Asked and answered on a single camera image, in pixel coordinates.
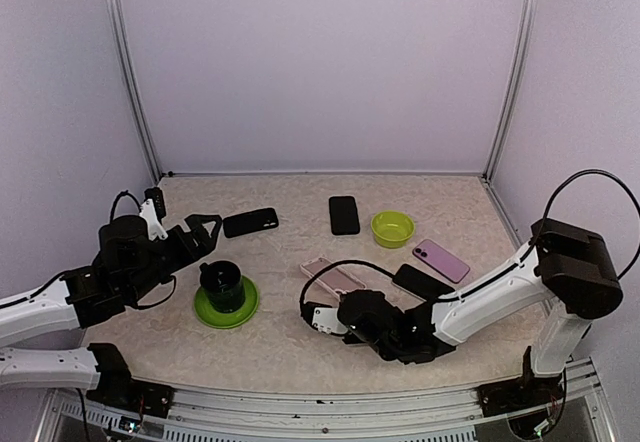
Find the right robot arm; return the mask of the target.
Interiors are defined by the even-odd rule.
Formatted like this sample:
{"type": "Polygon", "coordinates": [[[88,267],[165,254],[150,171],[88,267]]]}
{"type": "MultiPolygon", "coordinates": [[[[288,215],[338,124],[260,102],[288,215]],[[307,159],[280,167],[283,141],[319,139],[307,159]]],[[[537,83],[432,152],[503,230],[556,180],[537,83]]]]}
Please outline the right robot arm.
{"type": "Polygon", "coordinates": [[[447,288],[403,311],[380,291],[342,296],[337,321],[348,336],[386,361],[429,363],[472,335],[530,305],[557,302],[531,348],[530,367],[513,381],[511,395],[535,404],[559,375],[591,322],[612,313],[623,292],[603,237],[555,219],[531,227],[532,240],[513,257],[462,290],[447,288]]]}

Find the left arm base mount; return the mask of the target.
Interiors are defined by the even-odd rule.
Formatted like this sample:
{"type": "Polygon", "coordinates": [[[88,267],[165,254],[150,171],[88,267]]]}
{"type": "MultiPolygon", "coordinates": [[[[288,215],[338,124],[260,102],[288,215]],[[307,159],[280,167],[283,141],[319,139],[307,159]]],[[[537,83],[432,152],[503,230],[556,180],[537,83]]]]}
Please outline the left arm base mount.
{"type": "Polygon", "coordinates": [[[87,390],[89,400],[142,416],[166,419],[174,398],[171,386],[132,377],[117,347],[110,343],[91,343],[87,349],[96,359],[98,384],[87,390]]]}

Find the purple phone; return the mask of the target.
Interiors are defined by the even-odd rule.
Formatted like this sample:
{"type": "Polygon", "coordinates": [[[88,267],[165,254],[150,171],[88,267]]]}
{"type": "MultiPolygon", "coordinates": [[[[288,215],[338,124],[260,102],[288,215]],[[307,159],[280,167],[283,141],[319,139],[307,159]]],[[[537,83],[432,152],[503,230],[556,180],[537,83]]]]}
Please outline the purple phone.
{"type": "Polygon", "coordinates": [[[465,262],[430,239],[421,241],[412,254],[454,284],[460,283],[470,272],[465,262]]]}

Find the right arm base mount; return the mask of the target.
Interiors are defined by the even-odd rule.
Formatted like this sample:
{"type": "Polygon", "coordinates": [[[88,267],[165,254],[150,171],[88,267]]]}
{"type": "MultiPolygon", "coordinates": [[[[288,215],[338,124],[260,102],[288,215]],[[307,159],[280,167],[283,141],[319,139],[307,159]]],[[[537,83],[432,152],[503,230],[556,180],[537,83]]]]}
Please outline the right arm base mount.
{"type": "Polygon", "coordinates": [[[537,376],[532,369],[532,347],[523,356],[522,374],[477,388],[479,404],[484,417],[493,417],[547,404],[561,398],[563,372],[554,376],[537,376]]]}

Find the black phone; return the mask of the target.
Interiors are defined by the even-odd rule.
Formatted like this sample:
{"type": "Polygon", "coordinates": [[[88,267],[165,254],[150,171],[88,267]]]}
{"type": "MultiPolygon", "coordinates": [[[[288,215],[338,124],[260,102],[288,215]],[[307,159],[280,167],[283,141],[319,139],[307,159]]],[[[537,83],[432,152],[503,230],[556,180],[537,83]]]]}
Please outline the black phone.
{"type": "Polygon", "coordinates": [[[400,289],[429,302],[454,292],[451,286],[409,264],[403,264],[398,269],[392,277],[392,283],[400,289]]]}

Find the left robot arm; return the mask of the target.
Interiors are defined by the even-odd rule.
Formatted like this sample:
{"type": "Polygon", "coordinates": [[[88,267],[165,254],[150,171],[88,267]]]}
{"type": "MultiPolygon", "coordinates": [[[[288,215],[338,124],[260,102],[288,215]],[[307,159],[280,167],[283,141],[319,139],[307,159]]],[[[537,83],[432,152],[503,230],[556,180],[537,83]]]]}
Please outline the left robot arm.
{"type": "Polygon", "coordinates": [[[51,332],[87,329],[132,308],[159,285],[216,248],[222,219],[190,215],[164,235],[152,235],[140,215],[115,218],[99,230],[100,250],[84,267],[64,271],[41,288],[1,302],[1,385],[7,388],[74,388],[103,404],[128,407],[143,383],[117,347],[92,343],[65,350],[17,349],[15,343],[51,332]]]}

